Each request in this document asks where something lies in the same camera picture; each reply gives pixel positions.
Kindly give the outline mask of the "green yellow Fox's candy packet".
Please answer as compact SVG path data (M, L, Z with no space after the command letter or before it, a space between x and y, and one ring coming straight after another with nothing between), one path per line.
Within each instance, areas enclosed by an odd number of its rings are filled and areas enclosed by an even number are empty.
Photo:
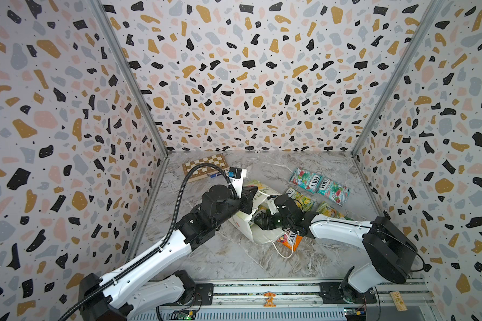
M288 188L288 190L285 191L285 195L289 196L293 200L296 200L300 204L301 209L304 212L311 211L315 205L315 201L313 199L296 191L292 187Z

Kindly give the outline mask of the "orange edged snack packet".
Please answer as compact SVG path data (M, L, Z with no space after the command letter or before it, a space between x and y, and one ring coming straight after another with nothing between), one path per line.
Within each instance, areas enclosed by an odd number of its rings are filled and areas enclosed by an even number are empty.
M280 238L278 238L278 242L292 251L297 251L297 248L299 247L302 239L303 238L300 235L292 231L285 231L285 233L282 234Z

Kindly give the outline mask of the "teal Fox's candy packet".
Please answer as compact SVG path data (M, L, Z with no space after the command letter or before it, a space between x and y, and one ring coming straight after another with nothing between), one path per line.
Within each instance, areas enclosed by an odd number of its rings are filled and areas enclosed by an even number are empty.
M291 175L289 181L297 187L316 193L323 181L323 175L298 167Z
M317 193L327 197L339 206L343 206L349 197L349 187L329 178L325 178L322 180Z

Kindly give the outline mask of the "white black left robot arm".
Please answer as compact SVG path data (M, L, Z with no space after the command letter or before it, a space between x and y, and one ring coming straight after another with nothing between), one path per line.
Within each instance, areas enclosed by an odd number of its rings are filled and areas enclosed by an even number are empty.
M214 237L238 212L251 213L257 191L256 186L243 187L234 197L225 185L214 185L203 194L202 202L175 224L169 239L162 239L102 277L85 277L79 288L81 317L130 320L164 304L187 304L194 295L195 282L186 271L176 271L159 282L152 282L152 278Z

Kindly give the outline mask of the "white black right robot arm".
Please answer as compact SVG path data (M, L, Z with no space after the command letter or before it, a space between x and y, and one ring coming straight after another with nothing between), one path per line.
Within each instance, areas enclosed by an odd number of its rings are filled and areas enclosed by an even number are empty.
M374 286L384 282L405 284L413 273L417 247L388 218L350 221L304 212L287 195L271 202L270 209L254 219L262 230L287 230L303 238L333 240L365 251L367 263L351 267L339 286L329 291L329 299L358 303Z

